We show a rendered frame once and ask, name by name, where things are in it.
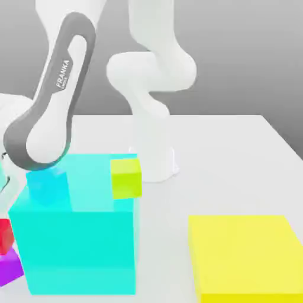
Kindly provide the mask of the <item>small lime cube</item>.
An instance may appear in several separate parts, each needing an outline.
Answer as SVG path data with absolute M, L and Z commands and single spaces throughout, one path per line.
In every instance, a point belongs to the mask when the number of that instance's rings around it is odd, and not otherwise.
M 114 199 L 142 196 L 142 173 L 138 158 L 111 160 L 111 179 Z

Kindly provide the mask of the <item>small purple cube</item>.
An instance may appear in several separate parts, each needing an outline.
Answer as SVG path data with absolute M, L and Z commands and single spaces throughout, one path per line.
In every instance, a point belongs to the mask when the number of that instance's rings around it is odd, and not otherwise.
M 24 275 L 22 264 L 14 248 L 7 254 L 0 255 L 0 287 Z

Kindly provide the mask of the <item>large yellow box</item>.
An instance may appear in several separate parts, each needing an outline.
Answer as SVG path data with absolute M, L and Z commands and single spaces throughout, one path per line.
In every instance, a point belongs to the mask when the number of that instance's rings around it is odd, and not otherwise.
M 303 303 L 303 245 L 283 215 L 191 215 L 197 303 Z

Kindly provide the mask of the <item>large cyan box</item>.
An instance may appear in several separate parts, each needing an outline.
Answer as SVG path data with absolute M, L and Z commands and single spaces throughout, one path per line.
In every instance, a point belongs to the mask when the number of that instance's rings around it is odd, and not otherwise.
M 139 243 L 139 199 L 114 199 L 111 160 L 136 154 L 68 154 L 70 207 L 34 205 L 26 184 L 9 210 L 33 295 L 133 295 Z

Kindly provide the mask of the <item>small blue cube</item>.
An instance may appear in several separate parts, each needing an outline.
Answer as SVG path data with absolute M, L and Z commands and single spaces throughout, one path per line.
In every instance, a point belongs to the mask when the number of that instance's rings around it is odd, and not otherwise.
M 34 205 L 64 209 L 70 207 L 69 184 L 66 171 L 51 167 L 26 174 L 30 201 Z

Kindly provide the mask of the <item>small red cube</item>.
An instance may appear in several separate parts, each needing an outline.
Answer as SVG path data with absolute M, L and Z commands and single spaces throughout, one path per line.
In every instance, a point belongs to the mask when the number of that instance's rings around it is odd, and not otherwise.
M 0 218 L 0 255 L 8 253 L 14 243 L 14 234 L 10 220 L 7 218 Z

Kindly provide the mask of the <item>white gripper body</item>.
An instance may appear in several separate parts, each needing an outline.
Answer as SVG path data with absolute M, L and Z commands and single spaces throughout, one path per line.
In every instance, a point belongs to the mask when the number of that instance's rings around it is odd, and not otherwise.
M 26 171 L 13 163 L 0 163 L 0 218 L 8 211 L 26 184 Z

